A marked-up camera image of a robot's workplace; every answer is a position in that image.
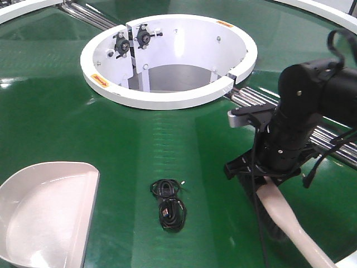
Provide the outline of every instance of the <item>orange warning label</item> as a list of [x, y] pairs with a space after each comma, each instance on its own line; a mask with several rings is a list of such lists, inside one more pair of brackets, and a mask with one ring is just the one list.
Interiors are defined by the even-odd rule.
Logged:
[[90, 77], [92, 77], [99, 85], [101, 85], [103, 88], [106, 88], [109, 86], [109, 82], [106, 81], [103, 77], [101, 77], [98, 74], [92, 74]]
[[232, 24], [230, 24], [228, 22], [225, 22], [225, 21], [217, 21], [217, 23], [222, 24], [224, 26], [227, 26], [229, 28], [232, 28], [234, 26], [234, 25], [232, 25]]

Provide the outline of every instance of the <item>coiled black cable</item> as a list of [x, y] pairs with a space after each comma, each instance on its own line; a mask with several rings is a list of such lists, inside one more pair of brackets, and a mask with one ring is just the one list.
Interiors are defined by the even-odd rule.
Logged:
[[159, 202], [159, 221], [164, 229], [180, 231], [186, 220], [187, 210], [184, 203], [177, 197], [180, 184], [172, 179], [155, 181], [151, 192]]

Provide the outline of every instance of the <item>black clamp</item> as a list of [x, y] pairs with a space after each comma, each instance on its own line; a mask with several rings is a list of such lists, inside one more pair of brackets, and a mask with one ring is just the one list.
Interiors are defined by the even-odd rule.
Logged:
[[152, 37], [163, 35], [161, 32], [150, 34], [147, 31], [146, 27], [147, 24], [141, 24], [139, 27], [138, 35], [136, 37], [136, 41], [138, 41], [139, 43], [139, 47], [138, 47], [139, 49], [146, 49]]
[[127, 40], [124, 37], [124, 33], [119, 32], [116, 35], [113, 36], [113, 38], [117, 38], [116, 42], [115, 42], [115, 46], [114, 46], [114, 50], [117, 51], [119, 53], [119, 56], [117, 56], [117, 59], [119, 57], [126, 57], [127, 56], [127, 52], [130, 50], [130, 42], [129, 40]]

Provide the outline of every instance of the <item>white plastic tray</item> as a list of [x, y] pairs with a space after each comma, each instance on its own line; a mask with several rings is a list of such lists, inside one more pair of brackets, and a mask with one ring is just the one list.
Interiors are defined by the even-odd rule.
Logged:
[[99, 171], [82, 162], [26, 167], [0, 186], [0, 257], [17, 267], [80, 268]]

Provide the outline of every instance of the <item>white curved rail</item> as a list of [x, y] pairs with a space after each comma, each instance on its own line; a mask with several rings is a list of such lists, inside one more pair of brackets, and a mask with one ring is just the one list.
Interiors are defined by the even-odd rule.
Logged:
[[336, 8], [329, 7], [312, 0], [274, 0], [276, 2], [288, 4], [290, 6], [298, 7], [300, 9], [309, 11], [329, 21], [337, 23], [342, 27], [357, 34], [357, 18], [352, 17]]
[[25, 0], [0, 9], [0, 24], [32, 11], [62, 3], [62, 0]]

